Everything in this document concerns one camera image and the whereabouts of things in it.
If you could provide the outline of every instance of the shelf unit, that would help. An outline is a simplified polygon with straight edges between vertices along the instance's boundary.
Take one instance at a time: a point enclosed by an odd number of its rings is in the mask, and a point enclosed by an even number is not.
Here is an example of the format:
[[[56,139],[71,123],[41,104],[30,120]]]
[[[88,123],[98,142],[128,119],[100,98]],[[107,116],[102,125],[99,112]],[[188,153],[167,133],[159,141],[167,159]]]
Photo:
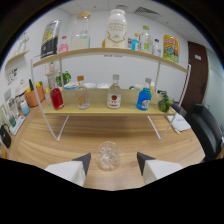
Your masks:
[[[21,52],[21,53],[15,55],[15,56],[11,57],[11,58],[7,61],[6,65],[9,64],[9,63],[11,63],[12,61],[16,60],[17,58],[19,58],[19,57],[25,55],[25,54],[28,53],[29,51],[30,51],[30,50],[26,50],[26,51],[24,51],[24,52]]]
[[[159,140],[162,140],[164,138],[164,136],[166,135],[167,131],[169,130],[173,120],[176,117],[177,112],[174,111],[172,108],[167,112],[167,113],[163,113],[161,111],[159,111],[156,107],[158,100],[159,100],[159,95],[155,92],[152,92],[152,100],[150,102],[150,106],[149,109],[147,111],[141,111],[138,110],[136,108],[136,103],[137,103],[137,99],[138,99],[138,94],[139,91],[137,90],[122,90],[122,100],[121,100],[121,107],[118,110],[111,110],[109,108],[107,108],[107,90],[105,89],[90,89],[90,107],[86,110],[79,110],[77,109],[74,99],[75,99],[75,90],[65,90],[64,89],[64,83],[63,83],[63,78],[62,78],[62,59],[66,59],[66,58],[71,58],[71,57],[81,57],[81,56],[89,56],[89,55],[104,55],[104,56],[111,56],[111,57],[123,57],[123,56],[128,56],[128,57],[135,57],[135,58],[141,58],[141,59],[145,59],[145,60],[150,60],[150,61],[154,61],[156,63],[158,63],[158,69],[157,69],[157,76],[156,76],[156,80],[155,80],[155,87],[154,89],[156,89],[157,87],[157,83],[158,83],[158,79],[159,79],[159,73],[160,73],[160,65],[166,65],[169,67],[172,67],[174,69],[177,69],[185,74],[187,74],[187,78],[186,78],[186,82],[185,82],[185,86],[184,86],[184,90],[183,90],[183,94],[181,96],[180,102],[179,102],[179,106],[181,105],[186,89],[187,89],[187,85],[188,85],[188,81],[189,81],[189,77],[190,77],[190,71],[191,71],[191,65],[188,64],[188,69],[185,69],[184,67],[180,66],[179,64],[149,54],[149,53],[145,53],[145,52],[141,52],[141,51],[132,51],[132,50],[128,50],[128,49],[118,49],[118,48],[89,48],[89,49],[81,49],[81,50],[73,50],[73,51],[68,51],[68,52],[64,52],[61,54],[56,54],[56,55],[51,55],[48,57],[45,57],[43,59],[41,59],[40,61],[33,63],[33,59],[38,56],[35,56],[31,59],[31,78],[32,81],[34,82],[34,72],[33,72],[33,68],[52,62],[52,61],[57,61],[59,60],[60,62],[60,73],[61,73],[61,80],[62,80],[62,96],[63,96],[63,101],[64,101],[64,108],[62,108],[61,110],[54,110],[53,109],[53,105],[52,103],[50,103],[48,105],[47,108],[45,108],[45,110],[43,110],[38,94],[37,94],[37,90],[36,87],[34,86],[34,91],[37,97],[37,101],[38,101],[38,105],[40,107],[41,113],[43,115],[43,118],[45,119],[45,122],[51,132],[51,134],[53,135],[53,137],[55,138],[56,141],[60,140],[61,134],[63,132],[63,129],[68,121],[69,116],[147,116],[149,121],[151,122]],[[56,137],[48,120],[46,115],[57,115],[57,116],[67,116],[66,120],[61,128],[61,131],[59,133],[59,136]],[[167,115],[173,115],[173,119],[171,120],[171,122],[169,123],[166,131],[163,133],[162,137],[159,135],[155,125],[153,124],[151,118],[148,115],[156,115],[156,116],[167,116]]]

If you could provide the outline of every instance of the blue bottle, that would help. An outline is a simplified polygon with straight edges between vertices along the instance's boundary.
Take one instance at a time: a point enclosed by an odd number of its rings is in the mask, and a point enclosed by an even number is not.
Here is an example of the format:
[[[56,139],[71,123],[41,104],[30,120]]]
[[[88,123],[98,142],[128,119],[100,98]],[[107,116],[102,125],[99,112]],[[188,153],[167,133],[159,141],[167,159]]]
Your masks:
[[[135,38],[132,40],[131,49],[133,51],[138,51],[139,49],[139,33],[135,33]]]
[[[139,110],[148,110],[149,108],[149,103],[152,98],[152,95],[150,93],[150,83],[151,79],[146,78],[145,79],[145,86],[142,91],[140,91],[139,96],[138,96],[138,102],[136,107]]]

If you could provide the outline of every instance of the ceiling vent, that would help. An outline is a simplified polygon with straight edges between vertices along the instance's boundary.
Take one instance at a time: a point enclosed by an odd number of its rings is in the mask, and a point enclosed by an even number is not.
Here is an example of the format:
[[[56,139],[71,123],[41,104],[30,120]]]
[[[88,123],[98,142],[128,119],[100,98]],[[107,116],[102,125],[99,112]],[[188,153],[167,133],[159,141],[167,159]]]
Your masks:
[[[146,9],[146,8],[142,8],[142,7],[139,7],[135,11],[135,14],[138,14],[140,16],[146,16],[146,17],[151,18],[151,19],[157,19],[157,18],[159,18],[161,16],[157,12],[154,12],[152,10],[149,10],[149,9]]]
[[[126,10],[128,7],[126,5],[117,5],[117,9]]]

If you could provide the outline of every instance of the paper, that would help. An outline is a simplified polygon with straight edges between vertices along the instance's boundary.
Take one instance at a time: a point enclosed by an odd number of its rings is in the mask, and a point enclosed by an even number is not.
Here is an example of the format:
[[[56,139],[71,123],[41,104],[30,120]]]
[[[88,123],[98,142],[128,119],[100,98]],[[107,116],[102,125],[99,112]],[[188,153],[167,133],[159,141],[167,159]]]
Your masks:
[[[166,116],[166,118],[171,122],[173,116]],[[185,131],[191,129],[191,126],[187,123],[187,121],[183,118],[183,116],[177,114],[173,123],[173,128],[177,129],[178,131]]]

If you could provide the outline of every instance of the snack bag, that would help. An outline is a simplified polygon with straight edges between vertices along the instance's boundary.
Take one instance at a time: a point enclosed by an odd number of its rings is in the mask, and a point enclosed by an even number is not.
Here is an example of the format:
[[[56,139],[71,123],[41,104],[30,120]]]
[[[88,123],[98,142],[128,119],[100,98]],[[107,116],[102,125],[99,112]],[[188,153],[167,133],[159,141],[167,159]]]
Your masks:
[[[163,58],[179,63],[179,41],[172,36],[165,35],[163,43]]]

